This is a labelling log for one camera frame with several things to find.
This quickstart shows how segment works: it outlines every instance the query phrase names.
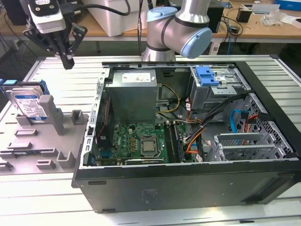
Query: green circuit board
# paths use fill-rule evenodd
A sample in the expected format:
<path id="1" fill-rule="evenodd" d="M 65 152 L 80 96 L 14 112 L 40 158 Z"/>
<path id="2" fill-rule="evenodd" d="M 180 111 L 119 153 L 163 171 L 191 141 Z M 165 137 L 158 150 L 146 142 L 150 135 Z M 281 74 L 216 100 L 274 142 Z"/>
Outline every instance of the green circuit board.
<path id="1" fill-rule="evenodd" d="M 179 136 L 186 136 L 185 125 L 177 125 Z M 168 163 L 164 124 L 116 124 L 114 127 L 113 149 L 111 158 L 147 158 L 141 153 L 144 140 L 155 140 L 157 154 L 152 156 L 164 159 Z"/>

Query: robotic arm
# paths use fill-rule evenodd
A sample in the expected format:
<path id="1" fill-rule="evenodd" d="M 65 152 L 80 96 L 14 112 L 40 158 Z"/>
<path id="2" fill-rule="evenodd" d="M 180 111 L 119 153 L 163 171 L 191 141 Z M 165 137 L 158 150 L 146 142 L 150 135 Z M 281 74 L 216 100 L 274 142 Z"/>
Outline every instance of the robotic arm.
<path id="1" fill-rule="evenodd" d="M 66 0 L 20 0 L 29 16 L 29 28 L 24 36 L 47 52 L 60 58 L 66 70 L 74 66 L 73 56 L 84 39 L 87 28 L 74 23 L 76 12 L 87 8 L 100 8 L 127 16 L 130 5 L 125 0 L 127 12 L 97 5 L 78 5 Z M 207 28 L 207 10 L 210 0 L 183 0 L 177 12 L 173 7 L 153 8 L 148 12 L 147 48 L 143 61 L 172 61 L 174 52 L 187 58 L 201 55 L 211 41 Z M 70 44 L 72 33 L 74 42 Z"/>
<path id="2" fill-rule="evenodd" d="M 76 12 L 100 8 L 122 16 L 130 14 L 128 0 L 125 0 L 128 9 L 126 13 L 102 5 L 78 5 L 65 0 L 20 0 L 20 3 L 30 23 L 29 29 L 23 32 L 24 36 L 43 50 L 53 52 L 62 60 L 66 70 L 74 66 L 74 53 L 88 32 L 86 27 L 74 23 Z M 70 33 L 74 37 L 72 44 L 69 42 Z"/>
<path id="3" fill-rule="evenodd" d="M 147 14 L 147 48 L 143 61 L 174 61 L 177 52 L 196 58 L 211 42 L 207 11 L 210 0 L 183 0 L 181 10 L 151 9 Z"/>

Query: orange wire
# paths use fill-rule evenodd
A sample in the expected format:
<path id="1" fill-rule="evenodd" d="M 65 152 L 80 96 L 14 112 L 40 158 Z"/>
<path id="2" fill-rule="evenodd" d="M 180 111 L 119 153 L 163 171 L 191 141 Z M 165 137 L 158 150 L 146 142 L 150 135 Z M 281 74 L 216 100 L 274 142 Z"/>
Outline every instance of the orange wire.
<path id="1" fill-rule="evenodd" d="M 258 115 L 255 114 L 255 115 L 251 116 L 249 119 L 254 119 L 254 118 L 257 118 L 257 117 L 258 117 Z M 251 124 L 248 125 L 248 129 L 246 131 L 247 133 L 249 132 L 250 127 L 251 127 Z"/>
<path id="2" fill-rule="evenodd" d="M 198 152 L 194 152 L 194 151 L 189 151 L 191 146 L 192 146 L 192 143 L 198 138 L 199 135 L 201 135 L 201 133 L 203 132 L 204 130 L 201 130 L 189 143 L 187 149 L 186 149 L 186 153 L 198 153 Z"/>
<path id="3" fill-rule="evenodd" d="M 193 122 L 194 120 L 191 120 L 190 118 L 189 118 L 189 113 L 190 113 L 190 111 L 187 111 L 187 114 L 186 114 L 186 121 L 190 121 L 190 122 Z"/>

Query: motherboard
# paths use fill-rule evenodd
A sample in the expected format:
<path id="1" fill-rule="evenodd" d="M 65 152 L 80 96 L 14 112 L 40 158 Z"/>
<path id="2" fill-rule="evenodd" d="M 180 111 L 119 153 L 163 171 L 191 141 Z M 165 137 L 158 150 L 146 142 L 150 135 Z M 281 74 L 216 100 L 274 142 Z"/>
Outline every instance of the motherboard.
<path id="1" fill-rule="evenodd" d="M 101 159 L 161 159 L 169 163 L 166 132 L 163 123 L 116 124 L 113 146 L 110 150 L 100 148 Z M 187 135 L 185 125 L 177 124 L 180 142 Z"/>

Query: label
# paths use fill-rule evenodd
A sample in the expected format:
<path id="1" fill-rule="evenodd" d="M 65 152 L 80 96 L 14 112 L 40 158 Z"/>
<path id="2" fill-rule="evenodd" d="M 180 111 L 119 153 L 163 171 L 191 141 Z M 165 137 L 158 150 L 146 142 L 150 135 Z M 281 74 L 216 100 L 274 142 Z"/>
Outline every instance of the label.
<path id="1" fill-rule="evenodd" d="M 26 152 L 14 152 L 14 154 L 23 155 L 23 154 L 27 154 L 27 153 Z"/>
<path id="2" fill-rule="evenodd" d="M 36 4 L 39 6 L 47 5 L 50 3 L 50 0 L 35 0 Z"/>
<path id="3" fill-rule="evenodd" d="M 36 95 L 17 95 L 16 101 L 22 112 L 32 120 L 45 120 L 47 115 L 44 109 L 38 104 Z"/>
<path id="4" fill-rule="evenodd" d="M 189 104 L 189 103 L 186 103 L 186 110 L 187 110 L 187 111 L 191 111 L 191 108 L 190 108 L 190 104 Z"/>
<path id="5" fill-rule="evenodd" d="M 122 82 L 151 82 L 150 73 L 124 73 Z"/>
<path id="6" fill-rule="evenodd" d="M 197 154 L 196 159 L 197 159 L 198 162 L 202 162 L 203 161 L 202 157 L 199 156 L 199 154 Z"/>

